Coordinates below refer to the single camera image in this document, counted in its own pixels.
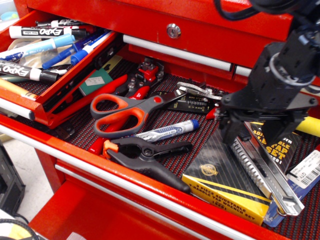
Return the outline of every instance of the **robotic arm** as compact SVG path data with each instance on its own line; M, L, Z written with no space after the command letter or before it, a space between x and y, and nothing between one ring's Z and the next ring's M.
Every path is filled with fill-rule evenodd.
M243 20L259 12L290 13L295 29L287 42L267 45L248 77L248 85L221 99L216 118L223 142L232 144L243 122L264 121L262 131L268 144L277 142L308 115L318 101L300 93L320 76L320 2L318 0L250 0L252 7L225 12L214 0L218 12L230 21Z

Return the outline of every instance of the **black marker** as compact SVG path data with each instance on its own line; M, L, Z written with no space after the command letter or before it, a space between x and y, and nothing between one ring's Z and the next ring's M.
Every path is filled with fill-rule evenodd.
M52 39L64 34L84 38L87 36L86 29L72 29L65 27L25 27L10 26L9 34L12 39Z
M4 60L0 60L0 73L40 81L46 84L53 84L59 78L59 74L55 72L42 71L38 68L23 66Z
M65 26L80 26L80 25L86 25L87 23L84 23L82 21L77 21L73 19L61 19L61 20L53 20L53 21L36 21L35 24L38 27L65 27Z

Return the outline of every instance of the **white floor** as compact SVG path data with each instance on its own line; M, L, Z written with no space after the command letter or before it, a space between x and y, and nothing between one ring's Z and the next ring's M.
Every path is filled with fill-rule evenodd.
M26 185L17 213L31 221L52 197L53 192L33 147L15 139L6 141L3 145Z

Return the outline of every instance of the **lock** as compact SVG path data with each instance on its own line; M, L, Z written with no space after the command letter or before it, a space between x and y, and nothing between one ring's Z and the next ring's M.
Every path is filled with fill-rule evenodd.
M176 24L171 23L168 26L166 26L166 33L170 38L177 39L181 35L181 29Z

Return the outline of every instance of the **orange clamp tip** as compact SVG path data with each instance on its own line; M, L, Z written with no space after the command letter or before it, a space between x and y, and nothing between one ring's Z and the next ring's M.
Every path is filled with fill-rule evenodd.
M110 140L106 140L103 144L103 156L106 159L111 159L110 155L107 153L107 150L110 149L114 152L118 152L119 147L117 144L110 142Z

